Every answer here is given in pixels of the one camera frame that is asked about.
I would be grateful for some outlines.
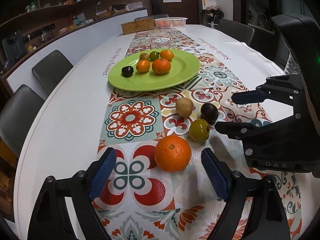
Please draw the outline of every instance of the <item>table runner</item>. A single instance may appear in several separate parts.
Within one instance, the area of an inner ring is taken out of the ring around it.
[[[188,128],[200,118],[200,107],[205,102],[218,108],[218,121],[250,122],[259,127],[271,123],[263,108],[260,104],[235,105],[231,95],[247,88],[210,51],[179,30],[136,33],[126,57],[158,48],[188,51],[199,59],[201,66],[196,76],[173,88],[144,93],[113,89],[103,120],[98,157],[107,147],[113,147],[117,162],[100,198],[93,202],[111,238],[206,239],[225,206],[201,164],[201,151],[210,147],[220,161],[247,177],[275,177],[291,239],[297,239],[302,225],[301,196],[294,173],[248,168],[241,142],[219,134],[213,126],[205,143],[193,142],[188,137]],[[194,103],[188,118],[181,118],[175,111],[180,97]],[[192,149],[189,165],[175,173],[161,171],[153,158],[157,140],[171,134],[186,139]],[[248,198],[234,240],[242,236],[251,203]]]

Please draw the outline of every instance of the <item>dark plum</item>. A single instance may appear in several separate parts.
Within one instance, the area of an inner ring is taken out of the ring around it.
[[[131,67],[131,66],[123,67],[121,70],[121,73],[125,77],[131,77],[133,74],[133,67]]]
[[[200,109],[201,118],[205,119],[209,124],[214,124],[218,119],[219,112],[214,104],[204,103]]]

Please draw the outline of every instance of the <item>white plastic basket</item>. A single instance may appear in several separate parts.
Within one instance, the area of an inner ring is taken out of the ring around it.
[[[188,18],[170,17],[170,18],[155,19],[155,22],[156,22],[157,28],[159,29],[181,28],[186,25],[187,19]]]

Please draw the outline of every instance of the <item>black chair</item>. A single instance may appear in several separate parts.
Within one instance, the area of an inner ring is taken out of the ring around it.
[[[58,50],[51,52],[32,68],[48,95],[73,68],[72,63]]]
[[[144,17],[139,17],[139,18],[135,18],[135,21],[140,21],[140,20],[144,20],[144,19],[160,19],[160,18],[168,18],[169,15],[167,14],[158,14],[158,15],[151,15],[151,16],[144,16]]]
[[[250,46],[254,36],[254,28],[227,19],[222,19],[216,27],[216,30],[223,32],[237,41],[245,42],[248,46]]]
[[[4,220],[3,215],[0,211],[0,239],[5,240],[19,240],[12,229],[9,227],[8,223]]]
[[[31,88],[21,85],[0,113],[0,137],[18,158],[43,103]]]

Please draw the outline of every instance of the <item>blue gripper pad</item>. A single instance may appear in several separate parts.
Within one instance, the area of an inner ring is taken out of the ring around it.
[[[268,95],[262,92],[261,90],[251,90],[234,93],[231,97],[232,102],[234,102],[237,105],[261,103],[266,99],[268,99]]]
[[[217,196],[227,201],[229,198],[228,182],[206,149],[201,153],[201,162]]]
[[[89,199],[91,201],[100,196],[115,164],[116,151],[112,149],[91,181],[91,189],[89,192]]]

